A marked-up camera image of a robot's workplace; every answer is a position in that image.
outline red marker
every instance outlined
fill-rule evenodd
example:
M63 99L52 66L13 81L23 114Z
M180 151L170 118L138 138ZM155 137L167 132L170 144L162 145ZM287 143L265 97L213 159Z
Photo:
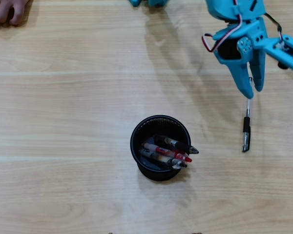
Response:
M161 147L159 147L157 145L153 145L153 144L150 144L150 143L144 143L144 144L142 144L142 146L147 150L150 150L150 151L153 151L153 152L156 152L156 153L168 156L168 157L179 159L179 160L182 160L182 161L185 161L185 162L192 162L192 159L189 158L187 154L181 154L181 153L178 153L178 152L173 152L171 150L167 150L167 149L161 148Z

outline red cap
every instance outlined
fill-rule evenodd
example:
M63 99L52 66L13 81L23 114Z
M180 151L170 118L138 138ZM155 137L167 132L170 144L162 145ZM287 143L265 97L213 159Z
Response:
M189 158L189 157L185 157L185 161L186 161L186 162L192 162L192 159Z

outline black wire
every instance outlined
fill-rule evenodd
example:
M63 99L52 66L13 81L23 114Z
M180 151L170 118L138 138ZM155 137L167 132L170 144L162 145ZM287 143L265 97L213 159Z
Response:
M271 16L269 15L268 13L265 13L265 16L270 19L275 25L278 26L278 32L282 33L282 27L281 25Z

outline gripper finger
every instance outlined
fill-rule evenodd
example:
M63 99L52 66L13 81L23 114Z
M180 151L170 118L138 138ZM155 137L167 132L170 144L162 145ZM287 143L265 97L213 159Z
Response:
M240 92L248 99L252 99L254 93L250 84L247 64L227 64L227 66Z

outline black marker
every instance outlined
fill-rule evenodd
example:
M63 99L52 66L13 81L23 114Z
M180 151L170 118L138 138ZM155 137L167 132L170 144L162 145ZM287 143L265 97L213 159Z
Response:
M154 135L155 142L163 142L167 145L170 145L178 150L189 152L190 154L198 154L199 151L195 149L193 146L187 145L177 140L170 139L166 136Z

